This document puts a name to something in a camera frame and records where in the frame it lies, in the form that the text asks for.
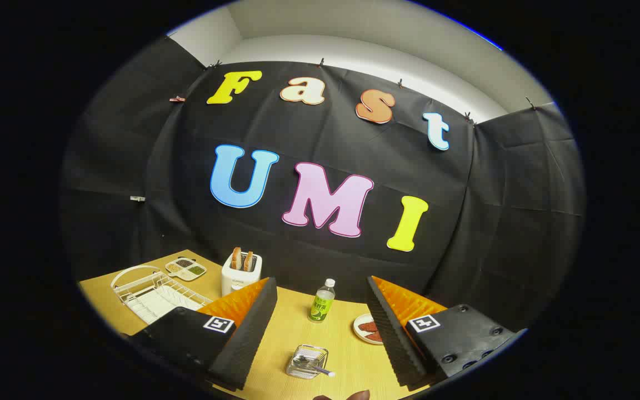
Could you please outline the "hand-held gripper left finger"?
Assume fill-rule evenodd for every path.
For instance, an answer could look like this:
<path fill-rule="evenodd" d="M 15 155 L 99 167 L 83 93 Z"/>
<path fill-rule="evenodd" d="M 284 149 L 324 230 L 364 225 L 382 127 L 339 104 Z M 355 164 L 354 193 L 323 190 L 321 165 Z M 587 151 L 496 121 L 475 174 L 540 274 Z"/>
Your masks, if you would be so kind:
<path fill-rule="evenodd" d="M 189 380 L 242 390 L 277 303 L 274 277 L 260 279 L 198 311 L 175 307 L 126 339 Z"/>

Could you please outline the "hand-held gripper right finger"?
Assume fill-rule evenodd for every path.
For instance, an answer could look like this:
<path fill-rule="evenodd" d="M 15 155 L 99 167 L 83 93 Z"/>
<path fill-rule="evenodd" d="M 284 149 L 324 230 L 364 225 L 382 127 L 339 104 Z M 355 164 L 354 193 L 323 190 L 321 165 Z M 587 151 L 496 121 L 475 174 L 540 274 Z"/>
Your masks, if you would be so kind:
<path fill-rule="evenodd" d="M 366 304 L 398 384 L 407 389 L 444 384 L 508 349 L 514 332 L 473 306 L 437 302 L 376 276 L 367 278 Z"/>

